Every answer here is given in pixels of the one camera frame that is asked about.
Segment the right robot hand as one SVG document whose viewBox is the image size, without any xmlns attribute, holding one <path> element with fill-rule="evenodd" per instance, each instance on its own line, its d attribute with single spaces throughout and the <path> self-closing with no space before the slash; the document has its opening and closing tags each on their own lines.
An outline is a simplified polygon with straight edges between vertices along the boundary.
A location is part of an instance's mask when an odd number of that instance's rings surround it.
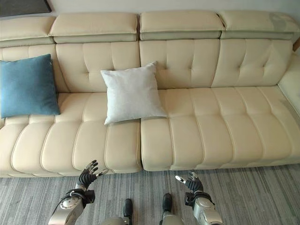
<svg viewBox="0 0 300 225">
<path fill-rule="evenodd" d="M 203 192 L 203 185 L 199 180 L 197 174 L 194 171 L 189 171 L 188 174 L 189 177 L 187 179 L 179 175 L 176 175 L 175 178 L 179 182 L 183 183 L 186 187 L 188 187 L 188 189 L 191 190 L 192 193 Z"/>
</svg>

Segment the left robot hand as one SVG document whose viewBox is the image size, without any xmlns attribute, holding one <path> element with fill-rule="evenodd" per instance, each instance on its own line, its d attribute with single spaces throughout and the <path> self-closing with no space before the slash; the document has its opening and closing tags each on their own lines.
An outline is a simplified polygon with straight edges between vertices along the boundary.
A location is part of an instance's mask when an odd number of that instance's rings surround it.
<svg viewBox="0 0 300 225">
<path fill-rule="evenodd" d="M 85 166 L 84 170 L 79 175 L 75 188 L 85 191 L 98 177 L 105 175 L 108 172 L 109 169 L 107 168 L 98 172 L 98 162 L 97 160 L 93 160 Z"/>
</svg>

